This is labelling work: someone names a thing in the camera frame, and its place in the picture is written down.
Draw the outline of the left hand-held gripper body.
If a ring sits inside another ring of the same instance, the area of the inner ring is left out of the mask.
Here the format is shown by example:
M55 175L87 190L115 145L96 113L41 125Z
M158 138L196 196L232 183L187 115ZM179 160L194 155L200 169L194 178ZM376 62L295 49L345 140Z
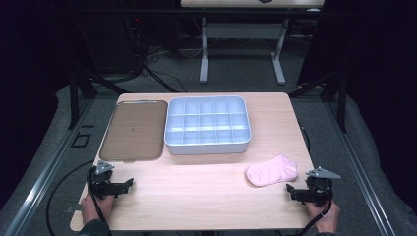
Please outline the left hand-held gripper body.
M112 169L114 166L103 160L100 160L97 165L93 166L87 174L87 184L91 195L95 195L103 200L105 196L113 196L112 183L110 178L112 176Z

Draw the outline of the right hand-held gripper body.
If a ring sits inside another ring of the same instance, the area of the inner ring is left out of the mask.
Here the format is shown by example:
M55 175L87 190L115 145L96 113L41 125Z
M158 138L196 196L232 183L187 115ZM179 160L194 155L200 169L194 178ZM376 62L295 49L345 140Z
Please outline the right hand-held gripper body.
M332 181L340 178L340 175L322 167L308 171L306 184L309 197L307 198L307 203L322 206L327 201L331 201L333 197Z

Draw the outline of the pink sock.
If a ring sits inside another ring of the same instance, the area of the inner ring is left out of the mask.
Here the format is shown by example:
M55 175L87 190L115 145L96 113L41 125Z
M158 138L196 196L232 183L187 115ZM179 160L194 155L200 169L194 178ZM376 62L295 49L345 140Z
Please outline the pink sock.
M290 160L284 154L249 166L245 174L248 181L256 187L293 181L298 178L296 162Z

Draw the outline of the person's left hand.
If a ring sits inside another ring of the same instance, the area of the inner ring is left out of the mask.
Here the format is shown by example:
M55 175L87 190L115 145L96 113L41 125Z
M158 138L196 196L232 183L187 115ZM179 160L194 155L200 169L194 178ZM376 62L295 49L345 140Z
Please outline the person's left hand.
M106 196L103 200L98 199L97 205L101 209L103 218L107 220L111 214L114 197L113 196ZM87 194L81 200L82 206L82 217L83 217L83 224L87 224L92 220L100 219L100 216L97 213L93 198L90 194Z

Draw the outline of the person's right hand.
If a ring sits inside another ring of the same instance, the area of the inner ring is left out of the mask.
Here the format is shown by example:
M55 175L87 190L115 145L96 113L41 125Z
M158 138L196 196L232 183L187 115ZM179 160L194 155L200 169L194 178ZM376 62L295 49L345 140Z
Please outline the person's right hand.
M320 217L315 222L315 227L319 233L336 233L340 208L335 202L331 202L329 205L330 209L326 211L326 206L316 206L313 203L306 203L311 218L315 219L317 216Z

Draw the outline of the brown flat tray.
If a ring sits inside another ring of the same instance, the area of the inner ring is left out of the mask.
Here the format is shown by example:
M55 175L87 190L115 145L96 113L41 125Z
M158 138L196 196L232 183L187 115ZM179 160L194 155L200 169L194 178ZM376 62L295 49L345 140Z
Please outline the brown flat tray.
M145 161L162 155L167 102L121 101L115 106L99 156L106 161Z

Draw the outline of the black metal stand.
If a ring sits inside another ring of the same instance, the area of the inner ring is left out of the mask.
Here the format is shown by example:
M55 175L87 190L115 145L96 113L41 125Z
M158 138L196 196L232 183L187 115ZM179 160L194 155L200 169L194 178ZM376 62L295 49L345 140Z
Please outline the black metal stand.
M345 114L347 102L347 80L341 72L331 72L316 81L307 83L291 92L289 97L298 97L319 85L325 86L324 90L320 94L322 102L332 102L336 99L336 123L340 130L343 133L346 133Z
M71 122L70 129L73 129L80 119L80 107L79 107L79 92L86 99L95 99L97 91L94 88L92 82L98 82L108 89L111 89L118 94L127 93L123 88L120 88L113 83L107 81L102 76L93 73L90 70L76 70L70 78L70 108L71 108Z

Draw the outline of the white compartment organizer box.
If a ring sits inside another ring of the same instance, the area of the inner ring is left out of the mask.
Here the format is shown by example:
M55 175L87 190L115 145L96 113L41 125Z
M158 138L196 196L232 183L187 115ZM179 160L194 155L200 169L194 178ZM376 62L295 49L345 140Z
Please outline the white compartment organizer box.
M168 103L164 141L171 154L245 152L252 139L239 95L181 96Z

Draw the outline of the desk with white legs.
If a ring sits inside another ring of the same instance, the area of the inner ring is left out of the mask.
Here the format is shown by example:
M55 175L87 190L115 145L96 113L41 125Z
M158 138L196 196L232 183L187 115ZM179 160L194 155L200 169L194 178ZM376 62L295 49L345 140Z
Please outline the desk with white legs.
M319 12L325 0L181 0L181 6L190 10L283 10L285 13ZM273 39L276 48L270 54L275 77L279 85L285 84L280 54L286 38L289 19L277 23L215 23L202 17L202 61L200 82L205 84L209 74L208 40L212 39Z

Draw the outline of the aluminium floor rail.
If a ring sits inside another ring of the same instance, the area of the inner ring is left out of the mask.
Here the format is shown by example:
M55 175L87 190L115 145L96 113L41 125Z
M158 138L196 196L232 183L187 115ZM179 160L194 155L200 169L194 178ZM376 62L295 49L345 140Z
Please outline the aluminium floor rail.
M26 230L93 103L93 99L82 101L79 118L71 129L66 125L66 121L71 118L68 115L70 104L64 101L59 103L52 123L23 179L0 210L0 236L19 236Z
M374 221L380 231L381 236L397 236L388 217L384 210L380 198L377 196L375 189L373 188L370 179L359 159L358 153L354 148L347 133L343 132L339 127L336 120L336 111L331 103L325 103L324 108L331 120L331 124L334 126L341 138L343 146L347 152L347 161L350 169L355 177L357 185L364 197L364 200L368 206L368 209L374 218Z

